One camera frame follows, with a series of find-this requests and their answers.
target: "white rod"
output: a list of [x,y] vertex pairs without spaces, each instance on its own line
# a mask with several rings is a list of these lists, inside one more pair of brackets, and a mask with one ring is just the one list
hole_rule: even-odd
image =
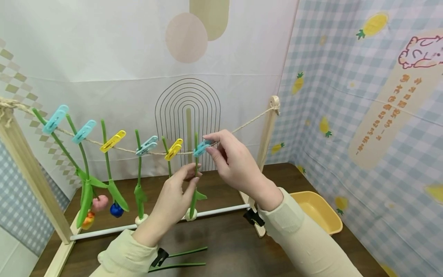
[[[229,211],[237,211],[237,210],[248,209],[248,208],[250,208],[249,204],[243,204],[243,205],[238,205],[238,206],[216,209],[216,210],[212,210],[212,211],[203,211],[201,213],[197,213],[197,217],[199,218],[199,217],[203,217],[203,216],[216,215],[216,214],[226,213]],[[122,232],[126,229],[131,230],[131,229],[136,229],[136,228],[137,228],[137,225],[132,224],[132,225],[104,229],[104,230],[100,230],[100,231],[77,234],[77,235],[71,236],[71,241],[76,241],[76,240],[83,239],[83,238],[92,238],[92,237],[102,236],[102,235],[106,235],[106,234],[118,233],[118,232]]]

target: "blue ball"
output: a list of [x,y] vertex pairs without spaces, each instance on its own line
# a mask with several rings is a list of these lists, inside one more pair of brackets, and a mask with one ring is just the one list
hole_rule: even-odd
[[109,212],[115,216],[116,218],[119,218],[123,215],[124,210],[120,207],[119,204],[117,204],[117,202],[115,202],[114,204],[111,205],[111,208],[109,209]]

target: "twine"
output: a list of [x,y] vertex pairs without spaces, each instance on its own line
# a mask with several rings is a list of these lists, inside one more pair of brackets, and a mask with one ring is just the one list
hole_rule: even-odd
[[[0,107],[10,108],[10,109],[19,109],[19,110],[21,110],[21,111],[23,111],[25,113],[28,113],[28,114],[30,114],[32,116],[35,116],[34,113],[29,109],[29,106],[20,103],[18,100],[6,99],[6,98],[3,98],[3,97],[0,97]],[[235,132],[243,129],[244,127],[246,127],[249,124],[253,123],[255,120],[257,120],[260,117],[262,117],[265,114],[267,114],[268,112],[273,111],[273,110],[278,110],[279,108],[280,108],[280,105],[276,105],[276,106],[273,106],[273,107],[267,109],[266,111],[264,111],[261,114],[257,115],[253,119],[251,119],[248,122],[244,123],[242,126],[240,126],[237,129],[233,130],[232,133],[235,133]],[[4,115],[4,111],[3,111],[3,109],[0,109],[0,110],[1,110],[1,114],[0,114],[0,118],[1,118]],[[9,128],[11,120],[12,120],[12,118],[8,119],[8,121],[7,121],[6,125],[5,125],[7,128]],[[71,136],[71,137],[74,136],[73,133],[71,133],[71,132],[69,132],[69,131],[67,131],[65,129],[62,129],[62,128],[59,128],[59,127],[57,127],[56,129],[58,131],[64,133],[64,134],[68,135],[68,136]],[[88,139],[88,138],[85,138],[84,140],[88,141],[90,143],[93,143],[93,144],[97,144],[99,146],[103,145],[103,143],[101,143],[101,142],[98,142],[98,141],[95,141],[95,140],[91,140],[91,139]],[[135,153],[134,150],[124,149],[124,148],[115,147],[115,146],[113,148],[117,149],[117,150],[120,150],[120,151],[124,151],[124,152]],[[155,153],[155,152],[146,152],[146,153],[149,154],[149,155],[163,155],[163,156],[166,155],[166,153]],[[194,153],[194,152],[193,151],[189,151],[189,150],[182,150],[182,152],[177,153],[177,155],[188,155],[188,154],[192,154],[192,153]]]

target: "wooden post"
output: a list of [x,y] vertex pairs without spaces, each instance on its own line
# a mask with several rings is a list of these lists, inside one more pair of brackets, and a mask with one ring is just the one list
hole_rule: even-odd
[[[275,107],[280,105],[280,100],[278,98],[278,96],[276,95],[272,95],[269,99],[269,104],[267,109]],[[269,142],[271,140],[271,136],[272,136],[272,132],[274,131],[274,125],[275,125],[275,121],[277,116],[279,115],[279,110],[276,109],[274,111],[269,112],[266,115],[266,119],[264,122],[264,127],[263,127],[263,132],[261,134],[261,140],[260,140],[260,148],[258,150],[258,157],[257,157],[257,165],[258,168],[260,169],[260,171],[263,171],[263,167],[264,167],[264,163],[266,161],[266,155],[268,153],[268,148],[269,148]],[[249,205],[251,206],[251,209],[254,210],[254,212],[257,212],[257,209],[255,208],[255,201],[250,198],[248,195],[244,194],[243,192],[240,192],[240,196],[243,199],[243,202],[249,203]],[[257,224],[254,225],[255,229],[257,230],[258,236],[261,238],[264,236],[264,234],[266,233],[266,230],[264,228],[264,226],[259,226]]]
[[13,114],[13,109],[0,107],[0,138],[12,159],[17,164],[24,179],[42,205],[58,236],[64,244],[70,243],[72,235],[68,221],[55,199],[37,159],[32,154],[20,126]]
[[[74,220],[71,224],[71,232],[73,234],[79,234],[82,230],[81,228],[77,228],[77,217],[78,213],[75,216]],[[57,252],[55,253],[54,258],[49,264],[48,269],[46,270],[44,277],[59,277],[62,273],[63,267],[68,260],[69,254],[71,254],[71,250],[74,248],[74,244],[76,241],[71,241],[69,244],[60,244]]]

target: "sleeve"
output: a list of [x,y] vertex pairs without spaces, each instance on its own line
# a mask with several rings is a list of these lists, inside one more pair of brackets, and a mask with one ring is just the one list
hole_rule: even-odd
[[345,252],[282,188],[283,202],[273,211],[258,209],[266,231],[307,277],[361,277]]
[[134,240],[134,231],[124,230],[98,255],[101,264],[90,277],[145,277],[157,258],[157,246],[146,247]]

